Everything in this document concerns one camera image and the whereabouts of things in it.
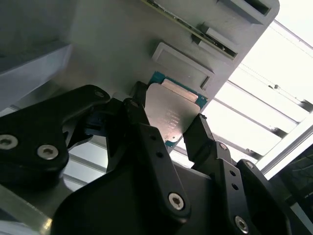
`screw head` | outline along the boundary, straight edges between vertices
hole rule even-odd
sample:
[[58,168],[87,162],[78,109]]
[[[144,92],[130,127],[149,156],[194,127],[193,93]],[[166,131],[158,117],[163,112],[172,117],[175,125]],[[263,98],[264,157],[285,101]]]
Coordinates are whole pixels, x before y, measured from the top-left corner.
[[247,164],[251,169],[254,168],[254,166],[253,166],[253,164],[252,164],[251,162],[246,161],[246,164]]
[[168,200],[176,210],[180,211],[184,208],[184,201],[177,193],[170,193]]
[[238,227],[238,229],[240,229],[240,231],[242,233],[244,233],[244,234],[249,233],[248,225],[246,224],[244,219],[242,219],[240,216],[235,217],[235,223],[236,223],[236,226]]
[[98,97],[104,97],[104,94],[102,94],[101,92],[95,92],[95,94],[96,94]]
[[37,149],[37,155],[45,160],[55,159],[59,154],[59,151],[56,147],[50,144],[41,145]]
[[12,135],[0,135],[0,149],[10,150],[18,145],[19,141]]
[[220,147],[223,149],[223,150],[227,150],[227,146],[223,143],[220,143]]

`rectangular recess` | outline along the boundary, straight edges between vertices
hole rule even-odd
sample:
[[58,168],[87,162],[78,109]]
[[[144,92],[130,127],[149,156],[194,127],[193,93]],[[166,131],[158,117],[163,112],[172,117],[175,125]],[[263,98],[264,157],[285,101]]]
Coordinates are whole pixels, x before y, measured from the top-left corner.
[[221,0],[226,6],[250,23],[265,24],[271,8],[260,0]]
[[207,78],[212,78],[214,76],[212,70],[164,42],[159,43],[152,59],[173,72],[191,77],[194,81],[197,81],[199,87],[207,80]]
[[166,10],[163,6],[158,4],[157,2],[153,0],[142,0],[145,4],[152,7],[157,12],[161,13],[162,15],[166,16],[167,18],[171,19],[175,23],[179,24],[181,27],[188,30],[190,33],[192,33],[195,37],[197,37],[200,41],[203,40],[216,50],[218,50],[220,53],[224,54],[225,56],[229,57],[231,60],[234,60],[237,56],[237,53],[232,51],[230,48],[228,48],[226,45],[224,45],[222,42],[202,33],[199,29],[193,27],[192,25],[188,24],[186,21],[181,19],[180,17],[174,15],[172,12]]

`gray panel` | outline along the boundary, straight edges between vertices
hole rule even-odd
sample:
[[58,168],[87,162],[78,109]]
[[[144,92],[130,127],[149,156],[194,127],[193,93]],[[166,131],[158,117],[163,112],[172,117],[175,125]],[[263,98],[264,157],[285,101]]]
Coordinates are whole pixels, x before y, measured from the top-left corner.
[[229,8],[252,24],[264,24],[267,14],[272,10],[264,0],[221,0]]
[[192,81],[193,86],[190,87],[191,89],[199,88],[207,78],[214,77],[212,70],[163,42],[157,46],[152,59],[175,72],[177,75],[172,77],[173,79],[181,83],[185,80]]
[[129,94],[136,81],[147,83],[154,71],[171,76],[173,72],[151,59],[158,43],[165,41],[214,71],[207,90],[196,90],[212,99],[278,12],[271,11],[265,25],[251,25],[215,0],[159,3],[193,26],[205,22],[237,44],[240,53],[233,65],[221,63],[193,43],[190,32],[141,1],[81,0],[68,38],[76,47],[62,79],[63,87],[94,84],[110,95]]
[[0,110],[46,83],[67,65],[71,46],[55,42],[38,51],[0,59]]

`bolt hole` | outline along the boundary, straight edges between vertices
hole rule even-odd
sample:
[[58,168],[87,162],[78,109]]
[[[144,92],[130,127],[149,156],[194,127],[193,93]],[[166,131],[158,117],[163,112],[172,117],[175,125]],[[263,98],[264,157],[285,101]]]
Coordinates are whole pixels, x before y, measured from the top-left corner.
[[159,157],[159,158],[162,158],[162,157],[163,157],[163,153],[161,153],[161,152],[156,152],[156,156]]
[[236,173],[233,172],[232,170],[230,170],[229,172],[230,172],[230,174],[231,174],[232,176],[236,176]]
[[242,221],[239,221],[239,226],[242,227],[243,229],[246,229],[246,226]]
[[11,143],[12,143],[12,141],[9,139],[0,140],[0,144],[2,144],[2,145],[10,145]]
[[180,204],[180,200],[179,200],[178,198],[176,198],[176,197],[173,198],[173,202],[174,202],[175,204],[177,204],[177,205]]
[[239,190],[238,186],[235,184],[231,184],[235,190]]
[[53,154],[53,150],[50,149],[50,148],[45,148],[44,151],[43,151],[43,153],[48,154],[48,155],[51,155],[51,154]]

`slot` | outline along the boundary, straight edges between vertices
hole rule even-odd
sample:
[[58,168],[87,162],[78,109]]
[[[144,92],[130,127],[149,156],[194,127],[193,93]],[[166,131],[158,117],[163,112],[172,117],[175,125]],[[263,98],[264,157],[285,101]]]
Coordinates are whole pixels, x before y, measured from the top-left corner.
[[244,0],[246,3],[248,3],[250,6],[252,6],[254,9],[256,9],[258,12],[260,12],[262,15],[266,16],[270,10],[269,7],[265,6],[262,2],[259,0]]
[[260,0],[220,0],[250,23],[265,24],[271,8]]
[[145,4],[148,6],[152,7],[154,10],[157,12],[161,13],[162,15],[166,16],[167,18],[171,19],[175,23],[179,24],[181,27],[185,28],[188,30],[190,33],[192,33],[195,37],[197,37],[199,40],[202,40],[218,50],[221,54],[229,57],[231,60],[234,60],[235,57],[237,56],[237,53],[230,49],[227,45],[224,45],[222,42],[219,40],[206,35],[205,33],[202,33],[199,29],[193,27],[180,17],[174,15],[172,12],[166,10],[163,6],[160,4],[156,3],[153,0],[142,0]]

